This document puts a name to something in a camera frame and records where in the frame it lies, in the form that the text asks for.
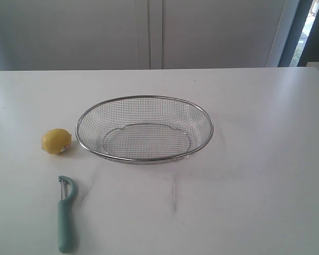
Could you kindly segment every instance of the wire mesh basket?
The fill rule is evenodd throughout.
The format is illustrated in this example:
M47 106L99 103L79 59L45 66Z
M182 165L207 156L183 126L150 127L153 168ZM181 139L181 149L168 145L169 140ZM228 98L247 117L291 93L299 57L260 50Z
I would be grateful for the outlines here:
M75 135L87 150L129 164L183 158L212 138L213 124L199 106L177 98L131 96L99 103L79 119Z

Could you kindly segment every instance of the table surface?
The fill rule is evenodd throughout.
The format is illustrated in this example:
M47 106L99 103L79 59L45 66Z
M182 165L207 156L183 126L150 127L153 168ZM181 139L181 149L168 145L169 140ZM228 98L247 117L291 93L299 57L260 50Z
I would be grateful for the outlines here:
M80 115L128 95L196 103L212 140L150 166L81 148ZM40 148L53 128L61 155ZM0 254L58 254L59 175L79 186L76 254L319 254L319 71L0 72Z

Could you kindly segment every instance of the lemon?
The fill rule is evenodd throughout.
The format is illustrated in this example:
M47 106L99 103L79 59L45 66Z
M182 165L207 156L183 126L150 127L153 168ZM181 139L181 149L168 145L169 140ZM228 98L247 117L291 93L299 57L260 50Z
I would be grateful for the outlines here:
M71 134L65 129L52 129L44 134L41 139L41 148L50 154L61 153L70 144Z

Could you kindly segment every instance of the vegetable peeler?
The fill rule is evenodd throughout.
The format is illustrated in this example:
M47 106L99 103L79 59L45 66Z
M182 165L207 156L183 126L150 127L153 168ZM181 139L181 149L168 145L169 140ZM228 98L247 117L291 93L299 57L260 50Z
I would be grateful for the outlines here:
M74 181L66 176L59 176L61 199L58 203L58 249L61 253L69 253L75 246L75 229L71 208L77 195ZM71 192L66 197L66 185L70 184Z

